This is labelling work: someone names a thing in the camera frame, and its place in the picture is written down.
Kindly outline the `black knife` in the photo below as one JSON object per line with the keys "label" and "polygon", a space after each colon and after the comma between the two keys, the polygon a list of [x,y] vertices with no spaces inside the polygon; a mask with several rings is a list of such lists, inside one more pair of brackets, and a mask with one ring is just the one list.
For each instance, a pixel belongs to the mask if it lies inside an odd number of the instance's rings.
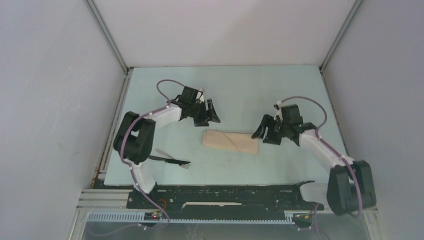
{"label": "black knife", "polygon": [[164,158],[164,157],[158,157],[158,156],[153,156],[150,155],[148,157],[150,160],[154,160],[154,161],[162,161],[168,164],[175,164],[175,165],[179,165],[180,167],[183,165],[189,165],[191,164],[190,161],[184,161],[184,160],[177,160],[177,159],[173,159],[173,158]]}

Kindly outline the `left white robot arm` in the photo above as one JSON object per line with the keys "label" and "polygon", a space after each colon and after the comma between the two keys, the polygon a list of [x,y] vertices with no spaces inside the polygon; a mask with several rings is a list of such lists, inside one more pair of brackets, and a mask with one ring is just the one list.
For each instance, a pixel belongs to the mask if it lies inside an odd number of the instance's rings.
{"label": "left white robot arm", "polygon": [[210,122],[221,121],[212,99],[206,99],[202,90],[188,86],[174,99],[168,99],[165,106],[144,114],[128,111],[123,116],[113,148],[121,162],[129,167],[134,186],[141,192],[138,201],[145,208],[153,208],[158,202],[158,194],[152,191],[157,183],[147,163],[155,131],[187,118],[193,119],[195,127],[207,127]]}

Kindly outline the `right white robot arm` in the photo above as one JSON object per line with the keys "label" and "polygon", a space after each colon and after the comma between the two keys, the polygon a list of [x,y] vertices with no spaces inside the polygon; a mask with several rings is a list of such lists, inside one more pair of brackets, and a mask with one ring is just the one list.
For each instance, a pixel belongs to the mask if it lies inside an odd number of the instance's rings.
{"label": "right white robot arm", "polygon": [[372,169],[365,160],[354,160],[335,150],[318,135],[318,128],[304,122],[296,104],[275,105],[275,116],[265,114],[252,139],[280,145],[284,138],[309,151],[328,173],[328,183],[322,194],[310,194],[300,189],[291,194],[291,204],[304,209],[311,201],[329,206],[337,216],[372,208],[377,203]]}

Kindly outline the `beige cloth napkin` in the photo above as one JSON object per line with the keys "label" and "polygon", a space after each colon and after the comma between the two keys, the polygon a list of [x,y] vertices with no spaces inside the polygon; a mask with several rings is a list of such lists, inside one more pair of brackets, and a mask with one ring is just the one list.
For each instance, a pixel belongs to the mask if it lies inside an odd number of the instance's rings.
{"label": "beige cloth napkin", "polygon": [[250,133],[205,130],[202,145],[207,148],[257,155],[259,141],[252,139]]}

